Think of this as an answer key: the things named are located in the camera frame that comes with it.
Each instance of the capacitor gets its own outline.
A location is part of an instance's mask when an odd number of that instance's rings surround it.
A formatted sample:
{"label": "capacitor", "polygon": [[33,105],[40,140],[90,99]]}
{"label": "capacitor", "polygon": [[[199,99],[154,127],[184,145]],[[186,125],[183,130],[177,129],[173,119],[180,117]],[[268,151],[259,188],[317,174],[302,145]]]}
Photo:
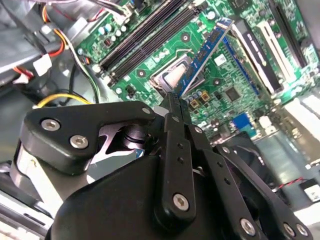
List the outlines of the capacitor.
{"label": "capacitor", "polygon": [[99,27],[98,32],[100,35],[105,35],[105,33],[106,33],[105,29],[102,26]]}
{"label": "capacitor", "polygon": [[165,55],[169,55],[170,54],[170,51],[168,49],[164,49],[163,52],[164,52]]}
{"label": "capacitor", "polygon": [[101,67],[98,64],[95,64],[92,66],[92,71],[94,71],[95,73],[100,73]]}
{"label": "capacitor", "polygon": [[122,35],[122,32],[120,30],[115,31],[115,35],[117,37],[120,37]]}
{"label": "capacitor", "polygon": [[259,11],[260,17],[264,17],[266,14],[267,14],[267,11],[266,11],[265,9],[261,9],[261,10]]}
{"label": "capacitor", "polygon": [[153,58],[153,60],[154,60],[156,63],[159,63],[159,62],[160,62],[160,58],[159,58],[158,56],[155,56],[155,57]]}
{"label": "capacitor", "polygon": [[121,32],[126,32],[128,30],[128,28],[125,25],[123,25],[120,30],[121,30]]}
{"label": "capacitor", "polygon": [[82,48],[78,48],[77,53],[78,53],[78,55],[83,55],[84,50]]}
{"label": "capacitor", "polygon": [[159,58],[163,59],[165,56],[166,56],[166,55],[165,55],[164,52],[160,52],[160,53],[159,53]]}
{"label": "capacitor", "polygon": [[270,26],[274,26],[276,24],[276,21],[274,19],[271,19],[269,21]]}
{"label": "capacitor", "polygon": [[115,90],[115,92],[116,92],[116,94],[121,94],[122,93],[122,90],[121,90],[121,88],[117,88],[116,90]]}
{"label": "capacitor", "polygon": [[111,31],[112,31],[112,26],[111,26],[111,24],[106,24],[105,26],[104,26],[104,28],[105,28],[105,30],[108,32],[108,33],[110,33]]}
{"label": "capacitor", "polygon": [[117,37],[116,37],[115,35],[112,35],[112,36],[110,37],[110,40],[111,40],[112,42],[115,42],[115,41],[117,40]]}
{"label": "capacitor", "polygon": [[208,14],[206,15],[207,19],[209,20],[213,20],[216,18],[216,13],[214,11],[210,11],[208,12]]}
{"label": "capacitor", "polygon": [[281,38],[281,36],[282,36],[282,35],[281,35],[281,32],[276,32],[274,35],[275,35],[275,37],[276,37],[277,39]]}

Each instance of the chip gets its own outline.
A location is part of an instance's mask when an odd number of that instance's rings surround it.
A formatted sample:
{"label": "chip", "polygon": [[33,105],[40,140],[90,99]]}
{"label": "chip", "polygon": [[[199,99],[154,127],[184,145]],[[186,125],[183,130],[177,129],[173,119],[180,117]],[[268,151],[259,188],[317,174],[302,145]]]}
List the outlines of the chip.
{"label": "chip", "polygon": [[219,92],[215,91],[213,94],[215,95],[216,99],[218,99],[218,100],[222,99],[222,96]]}
{"label": "chip", "polygon": [[199,107],[199,103],[196,100],[193,100],[192,102],[190,102],[191,107],[193,107],[194,109]]}
{"label": "chip", "polygon": [[231,87],[225,91],[225,94],[228,96],[231,102],[234,102],[235,100],[240,98],[239,93],[234,87]]}
{"label": "chip", "polygon": [[206,91],[204,91],[204,92],[202,93],[201,98],[202,98],[203,101],[205,101],[205,102],[207,102],[207,101],[210,99],[210,97],[209,97],[209,95],[208,95],[208,93],[207,93]]}
{"label": "chip", "polygon": [[235,14],[241,14],[252,6],[252,0],[228,0]]}

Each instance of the black wire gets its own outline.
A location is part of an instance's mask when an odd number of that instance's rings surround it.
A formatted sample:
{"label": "black wire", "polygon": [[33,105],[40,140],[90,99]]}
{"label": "black wire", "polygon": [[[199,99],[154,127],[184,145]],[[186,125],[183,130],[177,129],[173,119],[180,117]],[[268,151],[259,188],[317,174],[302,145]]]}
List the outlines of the black wire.
{"label": "black wire", "polygon": [[[75,87],[75,75],[77,71],[77,66],[73,65],[71,73],[70,73],[70,79],[69,79],[69,94],[75,94],[74,87]],[[65,106],[70,102],[71,98],[67,98],[65,101],[60,101],[61,106]]]}
{"label": "black wire", "polygon": [[82,68],[78,65],[78,62],[76,61],[75,56],[73,55],[72,51],[70,51],[70,53],[71,53],[72,59],[75,62],[76,66],[78,67],[80,72],[85,76],[85,78],[90,83],[90,86],[91,86],[91,88],[93,90],[93,94],[94,94],[94,101],[95,101],[96,104],[98,104],[99,103],[99,97],[98,97],[98,92],[97,92],[94,84],[91,82],[91,79],[86,75],[86,73],[82,70]]}
{"label": "black wire", "polygon": [[68,90],[68,89],[63,89],[63,88],[61,88],[61,89],[57,89],[56,90],[56,92],[55,92],[55,94],[72,94],[72,95],[76,95],[76,96],[78,96],[78,97],[80,97],[80,98],[83,98],[84,100],[87,100],[84,96],[82,96],[81,94],[79,94],[79,93],[77,93],[77,92],[75,92],[75,91],[73,91],[73,92],[71,92],[70,93],[70,91]]}
{"label": "black wire", "polygon": [[114,11],[115,13],[119,14],[119,15],[122,15],[122,16],[125,16],[125,13],[124,11],[120,10],[119,8],[115,7],[114,5],[112,4],[109,4],[108,2],[102,2],[102,1],[99,1],[99,0],[89,0],[90,2],[94,3],[94,4],[97,4],[105,9],[110,9],[112,11]]}

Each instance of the screw hole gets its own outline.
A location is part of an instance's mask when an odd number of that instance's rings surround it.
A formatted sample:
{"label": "screw hole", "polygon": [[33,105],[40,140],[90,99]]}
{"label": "screw hole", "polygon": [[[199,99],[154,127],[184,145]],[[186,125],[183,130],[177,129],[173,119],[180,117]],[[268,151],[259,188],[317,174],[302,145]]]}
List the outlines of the screw hole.
{"label": "screw hole", "polygon": [[178,159],[177,159],[177,160],[178,160],[178,162],[179,162],[179,163],[181,163],[181,164],[183,164],[183,163],[184,163],[184,159],[183,159],[182,157],[178,157]]}
{"label": "screw hole", "polygon": [[231,185],[231,182],[228,180],[228,178],[225,177],[224,181],[225,181],[226,184]]}

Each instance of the wire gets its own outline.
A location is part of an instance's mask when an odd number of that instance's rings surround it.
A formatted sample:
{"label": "wire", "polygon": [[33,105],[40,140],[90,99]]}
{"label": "wire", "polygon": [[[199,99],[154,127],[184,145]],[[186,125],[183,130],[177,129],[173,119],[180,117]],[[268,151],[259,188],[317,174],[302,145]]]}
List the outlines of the wire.
{"label": "wire", "polygon": [[17,67],[15,66],[13,68],[13,70],[19,74],[24,74],[26,75],[29,79],[32,79],[34,77],[34,74],[31,71],[28,71],[27,69],[23,68],[23,67]]}
{"label": "wire", "polygon": [[[77,71],[77,66],[76,66],[76,65],[73,65],[72,70],[71,70],[71,73],[70,73],[70,79],[69,79],[69,90],[68,90],[68,93],[69,93],[69,94],[75,93],[75,92],[74,92],[74,86],[75,86],[75,75],[76,75],[76,71]],[[64,102],[61,101],[61,102],[60,102],[60,105],[61,105],[61,106],[67,105],[67,103],[68,103],[70,100],[71,100],[71,99],[68,98],[68,99],[65,100]]]}
{"label": "wire", "polygon": [[[56,11],[57,13],[59,13],[60,15],[64,16],[66,19],[69,19],[70,21],[73,21],[73,22],[76,22],[76,21],[77,21],[77,19],[69,16],[68,14],[66,14],[66,13],[63,12],[63,11],[60,11],[59,8],[57,8],[56,6],[51,5],[51,7],[52,7],[53,10],[55,10],[55,11]],[[102,17],[101,14],[102,14],[104,11],[105,11],[105,10],[104,10],[103,8],[101,8],[101,9],[95,14],[95,16],[94,16],[92,19],[87,20],[88,23],[92,23],[92,22],[97,21],[100,17]]]}
{"label": "wire", "polygon": [[77,93],[77,92],[75,92],[75,91],[73,91],[72,93],[70,93],[70,91],[69,91],[68,89],[63,89],[63,88],[58,89],[55,94],[59,94],[59,93],[76,95],[76,96],[78,96],[79,98],[82,98],[82,99],[88,101],[88,99],[86,99],[84,96],[80,95],[79,93]]}
{"label": "wire", "polygon": [[111,14],[117,17],[123,18],[126,16],[125,9],[117,4],[110,4],[109,1],[104,1],[104,0],[89,0],[89,1],[103,7],[107,12],[110,12]]}
{"label": "wire", "polygon": [[69,16],[68,14],[64,13],[63,11],[60,11],[59,8],[57,8],[54,5],[51,5],[52,9],[55,10],[57,13],[59,13],[60,15],[64,16],[66,19],[69,19],[73,22],[76,21],[76,19],[74,19],[73,17]]}
{"label": "wire", "polygon": [[55,100],[55,99],[58,99],[58,98],[71,98],[71,99],[74,99],[74,100],[77,100],[83,104],[92,104],[91,102],[89,102],[88,100],[85,100],[84,98],[82,97],[79,97],[79,96],[76,96],[76,95],[73,95],[73,94],[69,94],[69,93],[57,93],[57,94],[53,94],[53,95],[50,95],[50,96],[47,96],[46,98],[42,99],[38,104],[37,104],[37,107],[38,108],[42,108],[44,107],[46,104],[48,104],[49,102]]}
{"label": "wire", "polygon": [[[48,16],[47,16],[47,9],[46,9],[46,6],[43,6],[42,8],[42,12],[41,12],[41,15],[42,15],[42,19],[45,23],[49,23],[49,19],[48,19]],[[55,34],[57,34],[59,36],[59,38],[61,39],[61,45],[60,45],[60,48],[58,51],[54,51],[54,52],[50,52],[49,53],[49,56],[51,58],[53,57],[56,57],[58,56],[59,54],[61,54],[64,50],[65,50],[65,47],[67,45],[66,43],[66,40],[64,39],[64,37],[56,30],[56,29],[53,29],[53,31],[55,32]]]}
{"label": "wire", "polygon": [[[42,18],[43,21],[45,23],[47,23],[48,20],[48,16],[47,16],[47,10],[46,10],[46,6],[43,7],[42,9]],[[69,46],[70,48],[70,52],[71,52],[71,56],[73,58],[73,60],[75,61],[77,67],[79,68],[79,70],[81,71],[81,73],[87,78],[87,80],[89,81],[92,89],[93,89],[93,94],[94,94],[94,99],[95,99],[95,103],[98,104],[99,103],[99,98],[100,98],[100,91],[99,91],[99,87],[96,84],[96,82],[94,81],[94,79],[91,77],[91,75],[89,74],[89,72],[87,71],[87,69],[83,66],[83,64],[81,63],[80,59],[78,58],[78,55],[75,51],[75,48],[73,47],[73,44],[71,43],[71,41],[68,39],[68,37],[58,28],[54,29],[54,32],[61,38],[62,43],[64,44],[64,46]],[[52,53],[53,55],[58,55],[60,54],[59,51]]]}
{"label": "wire", "polygon": [[295,184],[295,183],[300,182],[300,181],[305,181],[305,179],[304,179],[303,177],[299,177],[299,178],[297,178],[297,179],[295,179],[295,180],[293,180],[293,181],[290,181],[290,182],[281,184],[281,185],[278,187],[278,189],[282,189],[282,188],[285,187],[285,186],[290,186],[290,185]]}
{"label": "wire", "polygon": [[88,20],[88,22],[89,23],[92,23],[92,22],[94,22],[94,21],[97,21],[99,18],[100,18],[100,16],[101,16],[101,14],[104,12],[105,10],[103,9],[103,8],[101,8],[98,12],[97,12],[97,14],[92,18],[92,19],[89,19]]}
{"label": "wire", "polygon": [[95,98],[95,103],[98,104],[99,103],[99,99],[100,99],[100,90],[99,87],[97,85],[97,83],[94,81],[94,79],[91,77],[91,75],[89,74],[89,72],[87,71],[87,69],[83,66],[83,64],[81,63],[76,50],[73,46],[73,44],[71,43],[71,41],[68,39],[68,37],[59,29],[57,29],[59,31],[59,33],[64,37],[64,39],[67,42],[67,45],[70,48],[70,52],[71,52],[71,56],[73,58],[73,60],[75,61],[77,67],[79,68],[79,70],[81,71],[82,74],[84,74],[84,76],[86,77],[86,79],[89,81],[92,89],[93,89],[93,93],[94,93],[94,98]]}
{"label": "wire", "polygon": [[32,0],[33,2],[36,3],[45,3],[45,4],[69,4],[76,2],[78,0]]}

